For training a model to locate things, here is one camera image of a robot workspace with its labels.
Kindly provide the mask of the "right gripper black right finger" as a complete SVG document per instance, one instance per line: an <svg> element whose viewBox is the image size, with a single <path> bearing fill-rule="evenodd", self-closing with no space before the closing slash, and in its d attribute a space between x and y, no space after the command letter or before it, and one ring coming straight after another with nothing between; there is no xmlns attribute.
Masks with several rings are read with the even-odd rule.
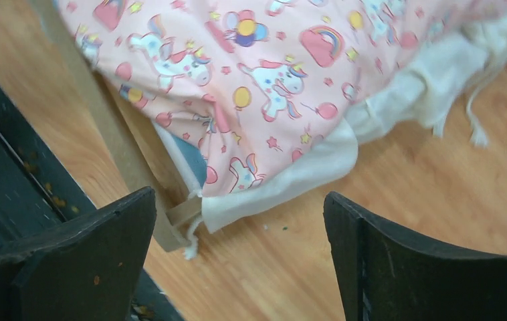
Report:
<svg viewBox="0 0 507 321"><path fill-rule="evenodd" d="M507 255L434 239L335 192L323 217L346 320L507 320Z"/></svg>

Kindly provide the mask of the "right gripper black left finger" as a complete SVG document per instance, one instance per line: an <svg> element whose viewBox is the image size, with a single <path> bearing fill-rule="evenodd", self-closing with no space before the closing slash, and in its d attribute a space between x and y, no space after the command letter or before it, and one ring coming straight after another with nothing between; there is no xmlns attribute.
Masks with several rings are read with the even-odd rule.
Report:
<svg viewBox="0 0 507 321"><path fill-rule="evenodd" d="M144 187L0 245L0 320L126 320L155 219Z"/></svg>

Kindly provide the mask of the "wooden striped pet bed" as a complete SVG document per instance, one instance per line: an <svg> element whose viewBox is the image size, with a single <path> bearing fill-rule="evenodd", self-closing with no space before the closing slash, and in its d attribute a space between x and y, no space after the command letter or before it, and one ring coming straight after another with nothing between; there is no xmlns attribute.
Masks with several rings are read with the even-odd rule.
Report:
<svg viewBox="0 0 507 321"><path fill-rule="evenodd" d="M197 249L201 199L188 192L151 121L136 111L77 48L53 1L31 1L55 43L126 186L156 192L154 238L167 252Z"/></svg>

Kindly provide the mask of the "pink unicorn drawstring bag blanket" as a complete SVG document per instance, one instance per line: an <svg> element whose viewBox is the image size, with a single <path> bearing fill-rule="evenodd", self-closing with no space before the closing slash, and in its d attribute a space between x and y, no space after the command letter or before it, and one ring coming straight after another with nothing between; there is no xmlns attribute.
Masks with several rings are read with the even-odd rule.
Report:
<svg viewBox="0 0 507 321"><path fill-rule="evenodd" d="M507 63L507 1L54 1L90 67L149 117L215 232L345 176L359 146Z"/></svg>

